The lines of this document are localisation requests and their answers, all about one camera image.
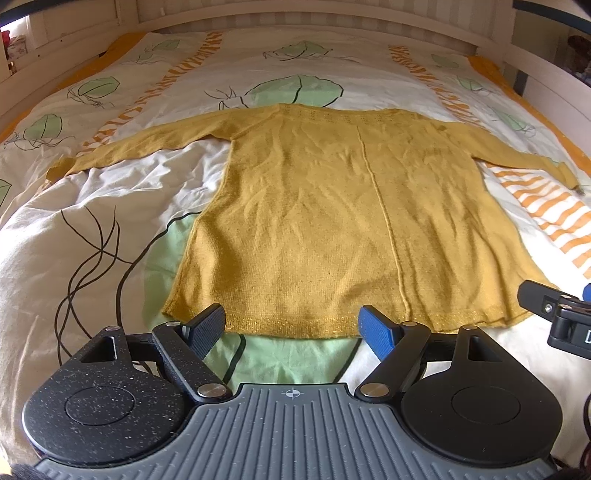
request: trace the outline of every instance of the knit sweater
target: knit sweater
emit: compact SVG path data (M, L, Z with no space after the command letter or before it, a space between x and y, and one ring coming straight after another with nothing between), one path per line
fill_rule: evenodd
M363 304L437 332L512 325L524 279L548 283L488 193L475 160L564 165L489 132L417 113L274 105L159 125L70 162L74 173L232 142L219 191L195 220L163 312L221 303L227 331L294 338L358 334Z

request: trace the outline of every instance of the crosshair symbol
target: crosshair symbol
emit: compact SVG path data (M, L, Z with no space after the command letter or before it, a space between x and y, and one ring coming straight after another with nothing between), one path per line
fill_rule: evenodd
M290 397L293 400L294 398L297 398L300 395L302 395L302 392L299 390L296 390L295 388L290 388L287 392L284 392L284 395L286 397Z

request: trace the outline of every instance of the metal rivet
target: metal rivet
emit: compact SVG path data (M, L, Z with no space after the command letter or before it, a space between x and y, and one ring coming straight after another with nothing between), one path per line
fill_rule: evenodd
M390 389L383 383L366 383L361 385L359 391L364 397L380 398L388 395Z
M197 389L197 393L203 398L223 397L228 389L220 383L206 383Z

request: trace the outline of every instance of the white wooden headboard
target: white wooden headboard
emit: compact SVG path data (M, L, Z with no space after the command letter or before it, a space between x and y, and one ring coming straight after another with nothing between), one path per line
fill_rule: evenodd
M24 1L13 0L12 6ZM591 20L573 0L525 3ZM33 49L15 62L15 74L0 61L0 130L48 95L68 72L105 51L125 32L311 25L348 29L389 43L435 44L481 54L500 68L512 65L530 76L525 98L591 155L591 135L587 135L591 131L591 89L550 62L512 45L513 6L514 0L71 1L28 17Z

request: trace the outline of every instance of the orange stripe pattern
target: orange stripe pattern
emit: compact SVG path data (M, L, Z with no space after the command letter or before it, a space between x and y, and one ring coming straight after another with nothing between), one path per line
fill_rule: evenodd
M156 83L155 87L146 90L131 106L121 112L117 118L106 122L90 141L85 141L82 144L83 148L76 156L80 157L81 155L92 152L101 145L106 145L113 135L115 135L115 132L119 127L131 122L144 110L144 106L148 103L149 99L162 95L162 93L170 86L174 85L182 75L201 66L206 58L217 52L222 44L222 35L223 32L209 32L195 55L183 60L180 64L176 65L176 67L171 68L166 75Z
M415 78L426 83L437 94L441 104L460 122L485 128L484 124L471 113L469 105L462 102L454 93L449 92L425 67L413 61L407 47L390 46L389 50L393 61L403 65ZM474 68L473 59L470 59L470 64ZM490 75L484 76L497 83ZM532 109L531 106L526 108L527 111ZM569 154L576 158L573 156L576 152L569 148L570 145L564 144L563 137L566 138L562 134L557 135ZM582 166L581 159L577 164ZM562 250L588 280L591 280L591 209L544 171L517 170L493 165L486 167L527 210L530 217L548 235L554 245Z
M481 128L485 127L480 119L470 111L469 105L462 102L455 93L447 90L439 79L430 73L425 67L413 61L410 52L408 51L408 47L389 46L388 48L393 61L406 67L411 74L428 85L429 88L435 92L441 104L460 122L476 125Z
M119 60L123 55L125 55L129 50L135 47L138 42L144 38L146 35L145 32L136 32L136 33L125 33L121 35L117 40L115 40L107 51L102 57L94 59L88 65L82 67L80 70L77 70L73 75L66 78L63 82L61 82L51 93L54 94L63 90L64 88L68 88L75 83L80 82L81 80L87 79L88 77L101 72L105 68L109 67L111 64ZM31 107L29 110L24 111L18 117L16 117L10 124L0 132L0 142L6 140L11 134L15 131L17 125L33 110Z
M591 209L546 172L494 166L488 169L591 280Z

